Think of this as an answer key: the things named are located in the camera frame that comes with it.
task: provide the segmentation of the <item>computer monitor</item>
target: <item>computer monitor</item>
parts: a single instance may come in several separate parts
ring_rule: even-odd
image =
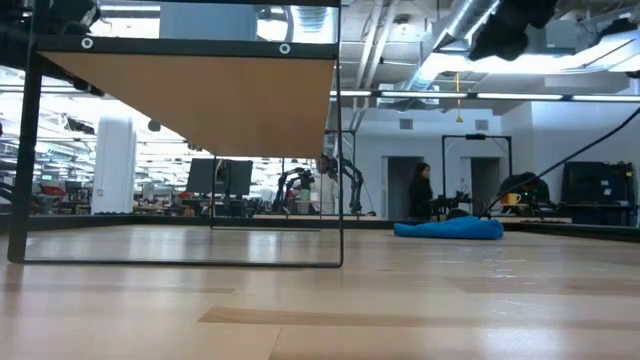
[[[253,161],[225,159],[193,159],[189,169],[187,191],[210,193],[214,169],[218,169],[216,194],[224,194],[229,188],[231,195],[249,195]]]

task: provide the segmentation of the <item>yellow object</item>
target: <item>yellow object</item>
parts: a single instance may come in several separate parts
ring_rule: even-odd
[[[508,205],[515,205],[515,204],[519,203],[520,200],[522,200],[522,195],[520,195],[520,194],[516,194],[516,193],[507,194],[507,204]]]

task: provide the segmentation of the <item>air vent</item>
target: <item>air vent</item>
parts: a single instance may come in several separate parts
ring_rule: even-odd
[[[413,130],[413,119],[400,119],[400,130]]]
[[[489,131],[489,120],[476,120],[476,131]]]

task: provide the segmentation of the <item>woman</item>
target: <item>woman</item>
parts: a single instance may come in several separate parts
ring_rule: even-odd
[[[431,167],[427,163],[417,163],[409,186],[409,217],[429,220],[431,218]]]

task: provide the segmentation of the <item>blue bean bag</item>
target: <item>blue bean bag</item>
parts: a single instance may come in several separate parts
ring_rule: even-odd
[[[504,228],[498,220],[480,220],[466,216],[444,222],[420,225],[395,224],[393,233],[403,237],[498,240]]]

